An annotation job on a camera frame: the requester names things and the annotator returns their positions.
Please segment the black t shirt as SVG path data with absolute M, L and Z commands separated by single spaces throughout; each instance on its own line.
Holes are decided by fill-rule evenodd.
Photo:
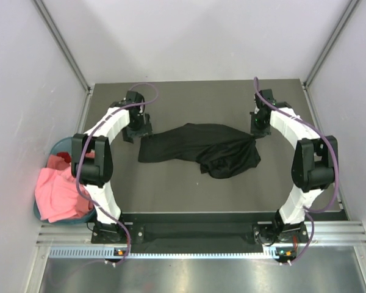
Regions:
M 237 176 L 261 162 L 256 138 L 226 125 L 187 123 L 141 139 L 139 162 L 173 159 L 196 162 L 202 174 L 215 179 Z

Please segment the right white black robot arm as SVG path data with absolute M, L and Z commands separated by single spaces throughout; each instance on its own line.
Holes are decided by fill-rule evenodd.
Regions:
M 338 144 L 335 137 L 320 135 L 300 119 L 291 105 L 276 101 L 270 89 L 256 90 L 254 101 L 251 133 L 262 138 L 275 129 L 294 149 L 289 196 L 276 211 L 271 227 L 256 232 L 257 242 L 272 245 L 302 235 L 306 212 L 324 190 L 338 182 Z

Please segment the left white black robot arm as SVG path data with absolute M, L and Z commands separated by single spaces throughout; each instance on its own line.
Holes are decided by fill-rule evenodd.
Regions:
M 112 103 L 94 127 L 71 138 L 71 174 L 76 180 L 76 189 L 96 211 L 93 244 L 117 244 L 129 239 L 110 182 L 113 175 L 110 145 L 118 134 L 130 143 L 137 137 L 152 134 L 146 104 L 142 94 L 128 90 L 126 97 Z

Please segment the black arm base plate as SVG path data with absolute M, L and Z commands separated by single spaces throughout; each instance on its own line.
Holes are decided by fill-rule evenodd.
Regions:
M 132 253 L 211 254 L 261 252 L 308 240 L 304 223 L 283 224 L 276 212 L 125 213 L 124 227 L 95 223 L 93 244 L 125 244 Z

